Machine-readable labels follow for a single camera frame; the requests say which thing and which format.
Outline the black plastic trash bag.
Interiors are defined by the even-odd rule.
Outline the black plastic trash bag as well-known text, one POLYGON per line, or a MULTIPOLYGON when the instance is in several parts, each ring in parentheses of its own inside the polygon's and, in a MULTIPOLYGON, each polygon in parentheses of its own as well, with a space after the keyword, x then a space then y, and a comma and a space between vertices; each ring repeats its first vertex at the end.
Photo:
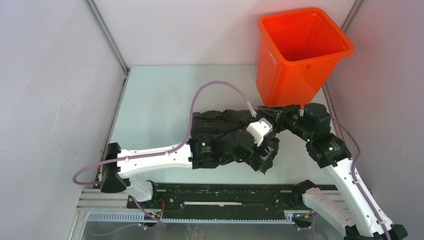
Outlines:
MULTIPOLYGON (((188 159, 192 169, 215 169, 233 162, 249 165, 248 161, 258 146, 247 127, 263 117, 261 113, 252 117, 249 110, 194 112, 187 142, 192 153, 188 159)), ((265 137, 272 138, 276 138, 274 130, 265 137)), ((265 174, 268 169, 253 170, 265 174)))

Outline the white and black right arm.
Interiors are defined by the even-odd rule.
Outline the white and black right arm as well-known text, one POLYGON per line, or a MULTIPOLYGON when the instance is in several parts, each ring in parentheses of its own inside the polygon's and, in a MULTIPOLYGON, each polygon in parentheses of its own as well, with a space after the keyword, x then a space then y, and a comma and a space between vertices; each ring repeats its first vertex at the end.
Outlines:
POLYGON ((348 209, 327 198, 309 180, 295 186, 297 191, 290 196, 295 208, 312 209, 345 240, 403 240, 408 236, 402 224, 393 223, 382 211, 362 181, 345 142, 331 132, 332 117, 325 105, 259 106, 258 110, 277 133, 288 130, 306 142, 308 155, 332 180, 348 209))

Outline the orange plastic trash bin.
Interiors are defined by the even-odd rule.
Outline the orange plastic trash bin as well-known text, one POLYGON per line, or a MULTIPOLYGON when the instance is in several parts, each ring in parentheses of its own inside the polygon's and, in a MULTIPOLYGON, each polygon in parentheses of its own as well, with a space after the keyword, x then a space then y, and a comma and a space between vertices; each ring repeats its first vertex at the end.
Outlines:
POLYGON ((256 87, 266 106, 310 103, 354 45, 322 9, 299 8, 258 21, 256 87))

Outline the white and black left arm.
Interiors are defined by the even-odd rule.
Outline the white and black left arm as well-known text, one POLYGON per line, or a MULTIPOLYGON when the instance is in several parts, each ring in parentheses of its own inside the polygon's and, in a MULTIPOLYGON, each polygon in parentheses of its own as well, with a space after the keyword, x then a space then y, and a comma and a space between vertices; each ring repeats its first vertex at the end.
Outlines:
POLYGON ((145 208, 153 208, 158 202, 157 187, 141 174, 164 169, 215 169, 230 163, 245 163, 255 172, 263 174, 273 166, 280 140, 271 132, 256 139, 245 129, 227 133, 223 137, 200 134, 184 143, 177 151, 147 152, 122 149, 117 143, 107 146, 106 160, 122 158, 122 161, 105 163, 101 167, 100 190, 114 194, 125 192, 145 208))

